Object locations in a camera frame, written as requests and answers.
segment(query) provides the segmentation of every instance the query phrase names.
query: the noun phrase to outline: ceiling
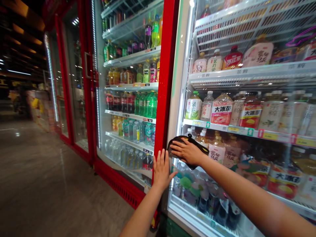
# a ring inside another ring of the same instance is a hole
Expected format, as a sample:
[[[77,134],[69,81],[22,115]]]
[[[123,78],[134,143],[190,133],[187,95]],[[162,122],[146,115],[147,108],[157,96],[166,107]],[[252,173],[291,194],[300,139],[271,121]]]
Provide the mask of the ceiling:
[[[45,24],[41,17],[44,2],[0,0],[0,13],[8,22],[7,27],[0,27],[0,59],[3,60],[0,74],[13,70],[44,81],[43,70],[47,71]]]

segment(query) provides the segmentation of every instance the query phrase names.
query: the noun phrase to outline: hand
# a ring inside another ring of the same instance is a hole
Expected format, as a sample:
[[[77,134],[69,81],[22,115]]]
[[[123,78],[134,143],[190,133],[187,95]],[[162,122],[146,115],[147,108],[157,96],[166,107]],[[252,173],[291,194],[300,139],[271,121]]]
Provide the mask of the hand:
[[[169,154],[165,149],[158,152],[157,161],[154,156],[154,184],[153,187],[157,187],[162,193],[169,186],[171,180],[178,172],[173,172],[169,175]]]
[[[173,141],[170,147],[173,149],[172,154],[179,157],[179,160],[190,165],[201,166],[201,162],[205,154],[194,144],[185,138],[181,138],[183,143]]]

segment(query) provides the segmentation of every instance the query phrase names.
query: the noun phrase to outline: tiled floor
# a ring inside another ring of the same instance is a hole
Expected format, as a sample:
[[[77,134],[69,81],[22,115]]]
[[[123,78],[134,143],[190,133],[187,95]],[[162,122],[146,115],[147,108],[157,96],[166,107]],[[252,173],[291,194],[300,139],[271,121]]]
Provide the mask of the tiled floor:
[[[0,114],[0,236],[118,236],[134,209],[93,173],[57,135]]]

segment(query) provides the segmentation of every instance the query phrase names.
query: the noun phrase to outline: shelf label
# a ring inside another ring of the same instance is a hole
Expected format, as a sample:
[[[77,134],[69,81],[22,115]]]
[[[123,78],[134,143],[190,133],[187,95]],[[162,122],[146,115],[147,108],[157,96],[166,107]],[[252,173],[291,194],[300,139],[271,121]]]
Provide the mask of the shelf label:
[[[143,151],[148,153],[149,155],[152,155],[152,151],[150,151],[150,150],[147,150],[147,149],[143,148]]]

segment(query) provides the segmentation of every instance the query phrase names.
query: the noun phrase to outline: human arm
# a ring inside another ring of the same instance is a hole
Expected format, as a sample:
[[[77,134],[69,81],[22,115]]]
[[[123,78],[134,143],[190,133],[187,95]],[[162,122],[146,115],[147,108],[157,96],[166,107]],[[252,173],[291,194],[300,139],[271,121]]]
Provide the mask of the human arm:
[[[316,227],[271,194],[208,157],[182,139],[172,153],[183,162],[201,166],[265,236],[316,236]]]
[[[165,152],[165,149],[158,152],[157,161],[154,156],[153,162],[154,183],[152,188],[139,204],[133,216],[119,235],[120,237],[147,236],[151,220],[157,209],[162,193],[177,174],[177,172],[174,172],[169,175],[169,154],[168,151]]]

